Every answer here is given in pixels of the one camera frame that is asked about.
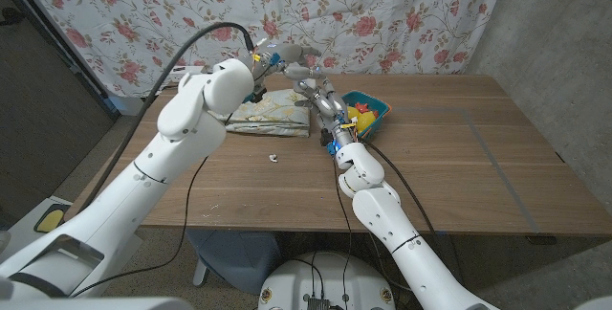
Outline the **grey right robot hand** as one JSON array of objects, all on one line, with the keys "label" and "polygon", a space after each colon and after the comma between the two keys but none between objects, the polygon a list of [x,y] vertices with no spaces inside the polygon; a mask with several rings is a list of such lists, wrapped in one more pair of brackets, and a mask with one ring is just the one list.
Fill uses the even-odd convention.
[{"label": "grey right robot hand", "polygon": [[295,81],[294,90],[305,97],[305,100],[297,101],[295,106],[309,108],[317,116],[319,143],[322,146],[334,143],[336,146],[333,150],[337,151],[356,140],[348,128],[342,127],[349,123],[347,105],[328,78],[321,86],[311,78]]}]

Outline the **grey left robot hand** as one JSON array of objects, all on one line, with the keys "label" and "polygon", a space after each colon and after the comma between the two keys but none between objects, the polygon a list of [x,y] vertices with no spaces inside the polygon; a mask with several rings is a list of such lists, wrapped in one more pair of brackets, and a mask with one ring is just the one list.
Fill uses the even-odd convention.
[{"label": "grey left robot hand", "polygon": [[308,56],[321,56],[321,52],[298,44],[267,43],[255,50],[247,65],[251,66],[254,81],[276,73],[290,80],[324,79],[326,75],[318,67],[308,64]]}]

